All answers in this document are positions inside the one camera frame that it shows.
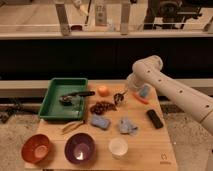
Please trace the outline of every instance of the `white cup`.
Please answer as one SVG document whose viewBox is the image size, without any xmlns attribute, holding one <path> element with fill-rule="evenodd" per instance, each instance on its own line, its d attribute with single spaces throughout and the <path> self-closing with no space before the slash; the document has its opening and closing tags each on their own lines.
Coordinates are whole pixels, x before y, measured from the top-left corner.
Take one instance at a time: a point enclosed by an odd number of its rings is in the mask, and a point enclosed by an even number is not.
<svg viewBox="0 0 213 171">
<path fill-rule="evenodd" d="M 113 138 L 109 142 L 109 151 L 115 159 L 121 159 L 128 151 L 128 144 L 123 138 Z"/>
</svg>

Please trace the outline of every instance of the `red bowl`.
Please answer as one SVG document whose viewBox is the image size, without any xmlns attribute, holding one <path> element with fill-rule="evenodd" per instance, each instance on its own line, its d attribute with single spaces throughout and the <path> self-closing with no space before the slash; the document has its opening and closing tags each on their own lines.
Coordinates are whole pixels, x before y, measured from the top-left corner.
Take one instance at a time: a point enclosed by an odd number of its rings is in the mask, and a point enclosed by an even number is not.
<svg viewBox="0 0 213 171">
<path fill-rule="evenodd" d="M 86 133 L 78 133 L 69 138 L 65 146 L 65 156 L 73 164 L 89 161 L 95 151 L 92 137 Z"/>
<path fill-rule="evenodd" d="M 50 146 L 50 140 L 46 135 L 34 135 L 24 143 L 21 150 L 22 158 L 29 163 L 38 163 L 47 156 Z"/>
</svg>

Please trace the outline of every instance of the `wooden table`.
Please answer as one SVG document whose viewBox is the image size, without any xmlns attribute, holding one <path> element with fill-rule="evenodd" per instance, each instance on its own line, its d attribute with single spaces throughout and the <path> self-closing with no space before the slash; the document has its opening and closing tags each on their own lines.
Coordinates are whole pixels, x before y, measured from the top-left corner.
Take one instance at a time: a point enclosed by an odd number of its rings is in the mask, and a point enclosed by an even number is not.
<svg viewBox="0 0 213 171">
<path fill-rule="evenodd" d="M 97 90 L 101 83 L 89 82 L 90 90 Z M 70 169 L 70 170 L 143 170 L 143 171 L 176 171 L 177 164 L 173 148 L 164 123 L 162 111 L 157 99 L 154 88 L 151 89 L 147 99 L 149 104 L 145 105 L 136 100 L 131 93 L 125 96 L 125 102 L 117 107 L 117 111 L 108 111 L 104 117 L 111 120 L 111 125 L 107 131 L 103 131 L 89 124 L 91 113 L 89 107 L 100 100 L 113 102 L 113 95 L 122 92 L 124 85 L 121 83 L 105 84 L 109 87 L 111 95 L 109 97 L 95 96 L 88 97 L 86 124 L 78 129 L 61 135 L 60 128 L 62 124 L 48 123 L 40 121 L 37 133 L 47 135 L 53 148 L 48 156 L 39 164 L 34 165 L 26 163 L 28 169 Z M 161 129 L 155 129 L 152 122 L 145 114 L 147 110 L 155 109 L 164 123 Z M 136 135 L 121 135 L 117 129 L 117 124 L 121 117 L 127 116 L 134 124 L 138 126 Z M 74 165 L 67 161 L 64 155 L 66 141 L 72 135 L 85 132 L 90 134 L 96 143 L 96 153 L 93 160 L 84 165 Z M 108 143 L 112 138 L 122 137 L 128 145 L 129 150 L 125 158 L 114 159 L 108 150 Z"/>
</svg>

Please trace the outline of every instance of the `green plastic tray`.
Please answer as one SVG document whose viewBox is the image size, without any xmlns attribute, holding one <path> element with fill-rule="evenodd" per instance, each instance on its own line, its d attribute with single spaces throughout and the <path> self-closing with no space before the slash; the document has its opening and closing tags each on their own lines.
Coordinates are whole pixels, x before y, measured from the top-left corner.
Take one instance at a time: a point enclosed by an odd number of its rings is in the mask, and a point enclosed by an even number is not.
<svg viewBox="0 0 213 171">
<path fill-rule="evenodd" d="M 59 97 L 76 91 L 85 91 L 87 83 L 86 78 L 52 79 L 39 110 L 39 117 L 52 121 L 82 120 L 85 112 L 84 98 L 79 97 L 75 105 L 63 106 L 59 102 Z"/>
</svg>

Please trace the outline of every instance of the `concrete floor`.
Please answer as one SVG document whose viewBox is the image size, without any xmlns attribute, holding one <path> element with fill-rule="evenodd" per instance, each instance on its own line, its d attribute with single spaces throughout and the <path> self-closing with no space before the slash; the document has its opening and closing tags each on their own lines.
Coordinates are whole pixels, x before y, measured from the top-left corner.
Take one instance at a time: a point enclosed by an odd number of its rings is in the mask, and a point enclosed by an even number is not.
<svg viewBox="0 0 213 171">
<path fill-rule="evenodd" d="M 204 171 L 213 137 L 170 102 L 161 102 L 161 107 L 179 171 Z M 20 149 L 38 123 L 36 115 L 14 115 L 0 124 L 0 171 L 26 171 Z"/>
</svg>

